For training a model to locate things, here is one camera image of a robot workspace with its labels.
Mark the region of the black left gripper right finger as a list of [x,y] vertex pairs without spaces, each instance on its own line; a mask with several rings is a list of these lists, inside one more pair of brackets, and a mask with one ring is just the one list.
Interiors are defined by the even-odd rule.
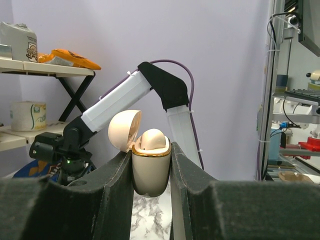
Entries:
[[172,240],[317,240],[320,187],[220,181],[171,145]]

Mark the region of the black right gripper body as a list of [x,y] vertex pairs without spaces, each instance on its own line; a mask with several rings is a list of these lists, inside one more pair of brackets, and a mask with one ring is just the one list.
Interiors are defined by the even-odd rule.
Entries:
[[49,164],[60,163],[57,182],[64,186],[97,168],[91,160],[92,154],[81,145],[78,132],[66,135],[52,132],[38,134],[31,144],[29,156]]

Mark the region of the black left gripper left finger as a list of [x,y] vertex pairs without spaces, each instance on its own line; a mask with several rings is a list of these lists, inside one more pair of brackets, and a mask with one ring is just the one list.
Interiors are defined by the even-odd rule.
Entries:
[[3,179],[0,237],[128,240],[133,196],[132,158],[125,152],[68,186],[47,177]]

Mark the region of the beige small earbud case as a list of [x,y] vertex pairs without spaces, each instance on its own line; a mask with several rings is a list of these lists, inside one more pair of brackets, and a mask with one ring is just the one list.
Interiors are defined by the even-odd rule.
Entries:
[[117,113],[108,126],[111,144],[121,152],[131,152],[132,183],[137,194],[155,198],[167,188],[170,174],[172,145],[167,136],[166,146],[153,150],[141,149],[140,110],[125,110]]

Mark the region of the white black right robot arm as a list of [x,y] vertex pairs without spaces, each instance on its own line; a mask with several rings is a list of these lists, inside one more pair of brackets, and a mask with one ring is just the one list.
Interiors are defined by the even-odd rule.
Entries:
[[92,154],[85,150],[89,141],[107,127],[114,116],[128,111],[151,91],[160,98],[173,139],[200,168],[204,167],[197,130],[192,113],[195,81],[191,71],[182,63],[167,60],[182,67],[191,81],[191,90],[179,77],[156,66],[163,60],[144,61],[137,69],[117,83],[98,101],[87,108],[63,129],[62,134],[44,132],[35,136],[29,156],[49,164],[61,163],[59,183],[71,182],[94,171]]

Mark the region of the blue Doritos bag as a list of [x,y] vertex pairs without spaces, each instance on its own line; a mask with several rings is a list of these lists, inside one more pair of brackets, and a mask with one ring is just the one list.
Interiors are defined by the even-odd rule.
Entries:
[[58,182],[62,178],[74,181],[76,179],[76,175],[77,174],[71,176],[70,173],[66,172],[62,175],[61,161],[58,163],[48,163],[36,159],[18,170],[12,178],[40,178],[43,176],[49,176],[52,181]]

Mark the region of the white yellow cup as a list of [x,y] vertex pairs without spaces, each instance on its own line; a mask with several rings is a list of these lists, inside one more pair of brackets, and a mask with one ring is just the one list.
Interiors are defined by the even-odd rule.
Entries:
[[18,101],[10,104],[10,128],[14,132],[35,132],[47,127],[45,102]]

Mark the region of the black beige shelf rack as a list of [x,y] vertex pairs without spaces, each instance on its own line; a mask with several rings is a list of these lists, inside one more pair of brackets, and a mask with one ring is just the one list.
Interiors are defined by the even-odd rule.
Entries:
[[44,63],[26,62],[10,59],[0,60],[0,72],[2,74],[16,74],[25,76],[52,77],[57,79],[62,87],[53,89],[51,85],[48,90],[40,89],[33,84],[33,93],[31,102],[46,103],[46,116],[50,111],[55,112],[54,107],[62,103],[62,89],[70,96],[70,101],[66,103],[66,107],[59,119],[55,122],[46,122],[46,128],[40,131],[12,131],[11,126],[2,126],[0,128],[0,150],[7,151],[25,147],[32,144],[36,135],[45,131],[55,134],[62,134],[67,125],[66,119],[75,107],[79,111],[84,112],[86,107],[81,102],[81,97],[94,79],[96,73],[87,68],[52,65]]

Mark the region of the orange honey dijon chips bag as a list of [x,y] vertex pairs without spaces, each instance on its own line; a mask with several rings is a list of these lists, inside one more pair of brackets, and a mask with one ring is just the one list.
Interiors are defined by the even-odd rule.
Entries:
[[101,70],[102,67],[90,59],[70,50],[56,48],[51,53],[38,53],[38,62],[42,64],[58,65],[90,70]]

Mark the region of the white popcorn tub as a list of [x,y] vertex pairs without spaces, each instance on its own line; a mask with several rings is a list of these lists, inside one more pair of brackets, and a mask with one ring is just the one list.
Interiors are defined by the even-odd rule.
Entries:
[[11,46],[12,59],[38,62],[37,35],[24,23],[0,23],[0,44]]

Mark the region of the red plastic part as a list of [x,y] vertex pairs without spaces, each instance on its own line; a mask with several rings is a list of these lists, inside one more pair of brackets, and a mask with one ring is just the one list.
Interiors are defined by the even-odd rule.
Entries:
[[298,145],[303,150],[308,150],[311,152],[320,152],[320,139],[315,137],[308,137],[307,141],[300,141]]

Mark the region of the dark monitor screen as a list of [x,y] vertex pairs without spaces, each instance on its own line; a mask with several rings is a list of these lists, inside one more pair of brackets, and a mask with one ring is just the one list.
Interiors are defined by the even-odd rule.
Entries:
[[298,42],[320,57],[320,0],[299,0]]

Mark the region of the grey metal background frame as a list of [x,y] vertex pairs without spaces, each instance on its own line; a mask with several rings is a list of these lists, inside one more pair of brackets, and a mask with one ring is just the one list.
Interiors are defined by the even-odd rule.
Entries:
[[273,121],[274,93],[276,90],[280,48],[283,42],[285,0],[271,0],[268,6],[266,23],[265,58],[262,75],[261,102],[257,112],[257,167],[256,181],[263,181],[267,174],[271,127]]

